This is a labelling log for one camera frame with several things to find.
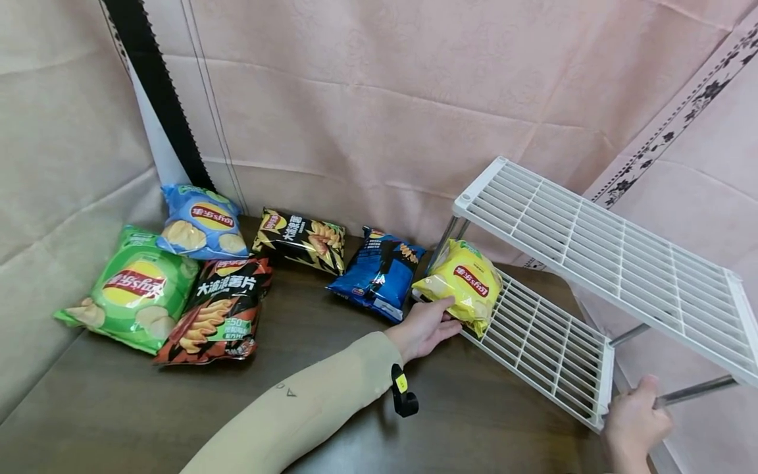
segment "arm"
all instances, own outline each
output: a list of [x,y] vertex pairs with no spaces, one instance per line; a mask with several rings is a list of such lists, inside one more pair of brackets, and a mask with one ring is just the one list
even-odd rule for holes
[[425,356],[458,334],[460,323],[444,315],[452,303],[419,303],[403,323],[284,379],[216,433],[182,474],[281,472],[387,391],[394,363]]
[[602,436],[613,472],[650,474],[647,455],[673,428],[669,414],[653,408],[657,394],[658,379],[648,375],[611,403]]

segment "hand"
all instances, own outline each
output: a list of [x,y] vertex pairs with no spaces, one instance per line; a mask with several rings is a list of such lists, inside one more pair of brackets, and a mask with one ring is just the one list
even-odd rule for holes
[[447,297],[434,303],[416,303],[400,324],[384,332],[400,351],[403,364],[427,356],[441,341],[461,331],[461,322],[445,312],[455,301]]
[[673,429],[669,414],[653,408],[657,396],[658,378],[646,375],[636,389],[611,403],[602,436],[616,472],[649,472],[647,454]]

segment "light blue chip bag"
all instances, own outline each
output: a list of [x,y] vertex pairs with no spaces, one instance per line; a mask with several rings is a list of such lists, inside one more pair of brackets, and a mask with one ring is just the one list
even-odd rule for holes
[[158,247],[197,260],[227,260],[247,257],[240,235],[240,209],[230,200],[197,186],[163,186],[168,204],[166,228]]

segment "yellow chip bag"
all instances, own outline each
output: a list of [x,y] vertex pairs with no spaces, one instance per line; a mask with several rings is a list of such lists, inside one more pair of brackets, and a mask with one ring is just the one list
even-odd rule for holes
[[429,275],[412,287],[432,301],[455,297],[456,303],[447,312],[482,337],[490,325],[503,279],[492,262],[471,244],[450,239]]

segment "shelf grid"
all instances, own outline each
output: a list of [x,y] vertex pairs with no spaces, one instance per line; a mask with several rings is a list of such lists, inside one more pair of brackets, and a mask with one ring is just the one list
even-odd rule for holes
[[756,320],[728,269],[502,157],[453,212],[758,386]]
[[[498,363],[599,432],[611,397],[609,340],[505,273],[490,326],[479,340]],[[414,290],[413,296],[420,300]]]

